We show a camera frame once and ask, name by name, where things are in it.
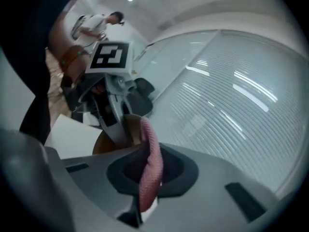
white shirt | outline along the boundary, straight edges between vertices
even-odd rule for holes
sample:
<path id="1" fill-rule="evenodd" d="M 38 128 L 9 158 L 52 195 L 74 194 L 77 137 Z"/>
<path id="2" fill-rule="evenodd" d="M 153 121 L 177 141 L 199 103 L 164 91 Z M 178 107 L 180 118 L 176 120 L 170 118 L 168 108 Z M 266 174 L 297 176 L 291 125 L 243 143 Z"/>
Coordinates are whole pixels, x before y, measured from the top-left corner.
<path id="1" fill-rule="evenodd" d="M 105 17 L 101 14 L 96 14 L 89 20 L 85 21 L 81 27 L 88 28 L 93 33 L 99 34 L 106 30 Z M 81 33 L 81 36 L 76 40 L 76 44 L 83 46 L 88 53 L 91 53 L 97 41 L 98 39 L 96 37 L 91 37 Z"/>

wooden floor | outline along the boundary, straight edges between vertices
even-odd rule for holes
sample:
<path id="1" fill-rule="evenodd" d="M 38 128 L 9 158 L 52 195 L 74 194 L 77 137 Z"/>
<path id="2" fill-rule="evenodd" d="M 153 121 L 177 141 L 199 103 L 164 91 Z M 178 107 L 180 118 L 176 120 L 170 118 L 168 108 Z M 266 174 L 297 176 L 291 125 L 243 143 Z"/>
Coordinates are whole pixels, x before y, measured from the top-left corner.
<path id="1" fill-rule="evenodd" d="M 67 103 L 60 91 L 60 83 L 62 79 L 62 71 L 58 65 L 57 60 L 53 55 L 46 50 L 46 64 L 50 72 L 51 83 L 48 91 L 49 99 L 49 111 L 51 117 L 51 127 L 53 127 L 55 121 L 60 114 L 71 117 L 71 112 L 67 106 Z"/>

pink textured object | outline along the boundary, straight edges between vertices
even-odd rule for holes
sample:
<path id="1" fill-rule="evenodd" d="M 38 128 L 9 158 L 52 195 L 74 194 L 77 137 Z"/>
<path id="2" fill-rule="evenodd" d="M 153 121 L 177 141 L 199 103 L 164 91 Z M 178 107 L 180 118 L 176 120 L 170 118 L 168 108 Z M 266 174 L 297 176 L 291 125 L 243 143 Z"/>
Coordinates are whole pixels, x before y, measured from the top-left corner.
<path id="1" fill-rule="evenodd" d="M 156 133 L 145 117 L 140 120 L 140 130 L 141 139 L 144 142 L 149 142 L 150 150 L 139 185 L 140 212 L 144 212 L 150 208 L 158 195 L 163 174 L 163 159 Z"/>

man in white shirt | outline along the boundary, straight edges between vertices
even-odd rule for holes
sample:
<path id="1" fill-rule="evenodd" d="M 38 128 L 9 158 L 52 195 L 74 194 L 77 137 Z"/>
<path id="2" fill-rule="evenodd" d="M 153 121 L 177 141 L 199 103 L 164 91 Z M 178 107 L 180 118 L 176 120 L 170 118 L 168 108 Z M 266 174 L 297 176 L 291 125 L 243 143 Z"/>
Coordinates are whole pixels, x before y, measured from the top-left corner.
<path id="1" fill-rule="evenodd" d="M 103 32 L 106 30 L 106 25 L 120 24 L 123 25 L 124 15 L 121 12 L 111 13 L 108 17 L 101 14 L 92 16 L 89 20 L 85 21 L 80 29 L 80 37 L 76 40 L 76 44 L 84 47 L 84 49 L 91 53 L 95 43 L 103 39 Z"/>

person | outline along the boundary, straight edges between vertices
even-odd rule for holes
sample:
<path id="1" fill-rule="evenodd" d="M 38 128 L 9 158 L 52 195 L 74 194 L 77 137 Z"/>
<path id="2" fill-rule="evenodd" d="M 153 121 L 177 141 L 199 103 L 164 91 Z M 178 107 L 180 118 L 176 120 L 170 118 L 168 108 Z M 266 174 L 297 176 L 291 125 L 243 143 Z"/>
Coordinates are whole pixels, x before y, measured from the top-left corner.
<path id="1" fill-rule="evenodd" d="M 9 63 L 35 95 L 20 131 L 45 143 L 50 132 L 48 89 L 50 73 L 45 63 L 45 49 L 61 61 L 76 43 L 66 33 L 64 18 L 77 0 L 12 0 L 18 1 L 18 15 L 15 6 L 0 3 L 2 16 L 9 23 L 1 26 L 0 43 Z M 86 54 L 77 55 L 66 66 L 65 75 L 76 82 L 89 62 Z"/>
<path id="2" fill-rule="evenodd" d="M 96 14 L 80 26 L 80 37 L 75 43 L 81 45 L 88 53 L 91 53 L 95 42 L 102 39 L 102 32 L 106 30 L 106 25 L 123 25 L 123 19 L 124 15 L 119 11 L 113 12 L 107 17 L 104 17 L 102 14 Z"/>

